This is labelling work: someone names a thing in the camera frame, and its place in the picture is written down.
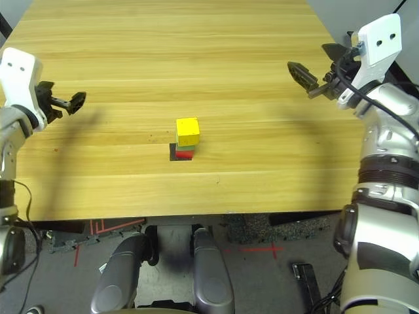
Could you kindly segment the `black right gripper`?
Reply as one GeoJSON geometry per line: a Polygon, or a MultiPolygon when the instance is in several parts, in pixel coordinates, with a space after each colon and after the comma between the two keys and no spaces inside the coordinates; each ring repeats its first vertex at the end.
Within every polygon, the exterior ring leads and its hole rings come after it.
{"type": "Polygon", "coordinates": [[[336,100],[346,90],[344,81],[353,81],[361,62],[355,61],[348,49],[341,44],[326,43],[321,47],[333,61],[331,70],[323,78],[325,84],[319,86],[318,79],[301,63],[289,61],[287,68],[293,80],[305,89],[309,99],[325,96],[329,100],[336,100]]]}

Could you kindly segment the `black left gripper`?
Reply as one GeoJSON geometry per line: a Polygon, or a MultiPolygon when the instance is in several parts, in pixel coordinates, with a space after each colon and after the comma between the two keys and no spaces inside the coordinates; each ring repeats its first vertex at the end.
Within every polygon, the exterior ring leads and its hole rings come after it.
{"type": "Polygon", "coordinates": [[[60,110],[55,109],[54,106],[65,109],[68,115],[72,115],[82,108],[86,100],[86,92],[77,92],[72,96],[70,101],[54,97],[52,95],[53,86],[53,82],[41,81],[35,87],[39,108],[45,115],[48,124],[63,116],[63,113],[60,110]]]}

